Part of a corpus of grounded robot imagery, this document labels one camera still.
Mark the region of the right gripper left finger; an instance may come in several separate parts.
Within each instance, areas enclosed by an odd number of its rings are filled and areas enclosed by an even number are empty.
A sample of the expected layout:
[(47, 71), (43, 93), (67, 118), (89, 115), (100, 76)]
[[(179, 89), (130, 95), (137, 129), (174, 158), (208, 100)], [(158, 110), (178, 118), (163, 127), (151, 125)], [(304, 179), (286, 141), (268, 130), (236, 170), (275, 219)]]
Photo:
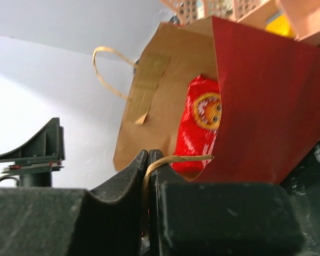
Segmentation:
[(0, 255), (138, 255), (142, 150), (92, 190), (0, 188)]

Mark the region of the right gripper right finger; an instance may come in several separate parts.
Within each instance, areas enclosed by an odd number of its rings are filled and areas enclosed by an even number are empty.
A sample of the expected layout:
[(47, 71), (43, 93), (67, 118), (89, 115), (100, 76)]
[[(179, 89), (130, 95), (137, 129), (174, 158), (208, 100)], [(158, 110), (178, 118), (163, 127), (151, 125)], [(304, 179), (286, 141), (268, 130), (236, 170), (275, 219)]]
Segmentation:
[(150, 152), (150, 255), (297, 255), (304, 237), (276, 164), (191, 183)]

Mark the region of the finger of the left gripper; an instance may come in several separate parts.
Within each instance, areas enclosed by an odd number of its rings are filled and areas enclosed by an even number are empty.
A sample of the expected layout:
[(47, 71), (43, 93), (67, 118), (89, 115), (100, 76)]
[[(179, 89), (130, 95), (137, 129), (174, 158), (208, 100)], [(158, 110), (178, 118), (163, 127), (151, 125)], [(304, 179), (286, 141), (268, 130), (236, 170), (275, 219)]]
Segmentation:
[(50, 187), (52, 173), (63, 168), (65, 159), (64, 130), (54, 117), (22, 146), (0, 155), (0, 163), (12, 163), (0, 173), (0, 182), (13, 179), (17, 187)]

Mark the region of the red cookie snack bag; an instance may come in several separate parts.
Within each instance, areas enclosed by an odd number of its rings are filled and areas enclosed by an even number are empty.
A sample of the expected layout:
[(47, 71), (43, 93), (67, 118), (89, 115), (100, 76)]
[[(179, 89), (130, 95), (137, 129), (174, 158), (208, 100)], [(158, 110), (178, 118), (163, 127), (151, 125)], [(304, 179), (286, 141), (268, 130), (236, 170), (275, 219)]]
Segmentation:
[(220, 125), (222, 103), (217, 81), (200, 75), (188, 85), (174, 155), (212, 153)]

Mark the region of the red paper bag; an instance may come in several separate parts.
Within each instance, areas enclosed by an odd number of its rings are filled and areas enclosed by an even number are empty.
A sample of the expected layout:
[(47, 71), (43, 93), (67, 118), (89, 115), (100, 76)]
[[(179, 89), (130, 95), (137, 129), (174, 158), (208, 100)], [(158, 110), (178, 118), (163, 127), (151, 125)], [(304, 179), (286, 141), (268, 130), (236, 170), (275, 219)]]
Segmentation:
[(196, 182), (280, 183), (320, 139), (320, 47), (209, 17), (133, 62), (113, 163), (159, 149)]

